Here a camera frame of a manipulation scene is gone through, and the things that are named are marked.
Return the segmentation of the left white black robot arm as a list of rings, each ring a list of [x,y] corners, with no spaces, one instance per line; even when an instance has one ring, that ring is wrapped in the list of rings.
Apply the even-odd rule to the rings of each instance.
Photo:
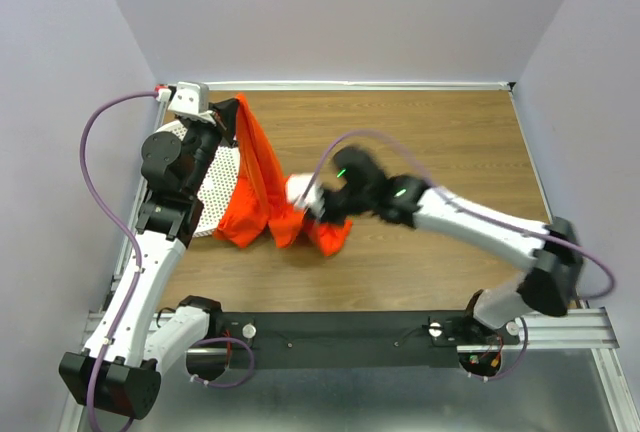
[[[174,269],[196,234],[204,204],[198,193],[216,157],[236,144],[240,103],[198,100],[195,112],[168,108],[185,128],[183,136],[164,128],[141,147],[146,191],[132,225],[106,205],[92,179],[85,183],[102,211],[131,244],[123,275],[100,324],[81,351],[67,352],[59,374],[75,401],[84,406],[92,430],[99,412],[144,419],[156,402],[162,377],[195,343],[214,345],[222,332],[218,302],[189,296],[157,331],[150,326]]]

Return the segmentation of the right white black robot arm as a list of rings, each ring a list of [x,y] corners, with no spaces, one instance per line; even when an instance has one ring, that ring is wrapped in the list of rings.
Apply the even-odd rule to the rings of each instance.
[[[370,213],[382,221],[444,234],[491,253],[518,270],[492,289],[475,293],[460,331],[480,344],[509,321],[538,312],[563,317],[575,298],[583,267],[573,224],[549,223],[498,212],[410,174],[389,175],[364,148],[347,146],[332,158],[343,185],[315,186],[307,198],[323,222],[341,224]]]

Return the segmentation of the orange t shirt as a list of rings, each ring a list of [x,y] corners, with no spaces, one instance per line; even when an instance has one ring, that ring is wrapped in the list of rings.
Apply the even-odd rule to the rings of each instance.
[[[213,236],[243,248],[269,231],[279,248],[290,247],[299,236],[305,236],[323,255],[338,253],[346,243],[352,222],[315,224],[294,209],[286,197],[286,187],[294,183],[294,177],[283,173],[246,97],[238,94],[236,100],[236,139],[240,153],[237,184]]]

